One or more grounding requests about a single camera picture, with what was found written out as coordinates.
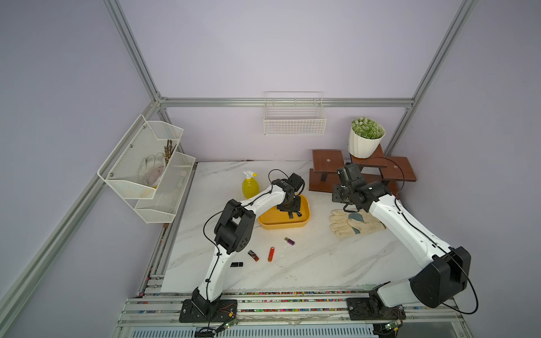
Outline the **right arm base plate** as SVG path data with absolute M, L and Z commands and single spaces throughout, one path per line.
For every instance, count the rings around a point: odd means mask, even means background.
M 389 308 L 383 305 L 381 301 L 373 298 L 348 298 L 346 304 L 352 321 L 402 321 L 406 318 L 402 306 Z

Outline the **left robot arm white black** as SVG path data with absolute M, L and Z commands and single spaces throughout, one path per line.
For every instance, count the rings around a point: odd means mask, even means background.
M 223 293 L 228 267 L 236 253 L 249 244 L 258 216 L 277 208 L 289 217 L 301 215 L 301 192 L 305 181 L 296 173 L 273 180 L 269 187 L 244 201 L 231 199 L 214 228 L 214 254 L 204 280 L 194 289 L 191 303 L 202 315 L 213 313 Z

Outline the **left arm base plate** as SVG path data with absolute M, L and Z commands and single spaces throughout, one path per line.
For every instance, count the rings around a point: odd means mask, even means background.
M 201 309 L 191 299 L 183 301 L 179 315 L 180 323 L 226 323 L 236 317 L 238 301 L 219 299 Z

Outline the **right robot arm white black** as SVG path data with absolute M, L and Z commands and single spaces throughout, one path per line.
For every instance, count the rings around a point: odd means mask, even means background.
M 334 234 L 348 238 L 388 229 L 421 268 L 414 277 L 377 286 L 370 293 L 375 311 L 416 302 L 436 308 L 473 287 L 469 278 L 471 255 L 465 248 L 454 248 L 434 235 L 385 184 L 366 182 L 359 165 L 348 163 L 337 173 L 340 183 L 333 188 L 332 200 L 343 207 L 330 217 Z

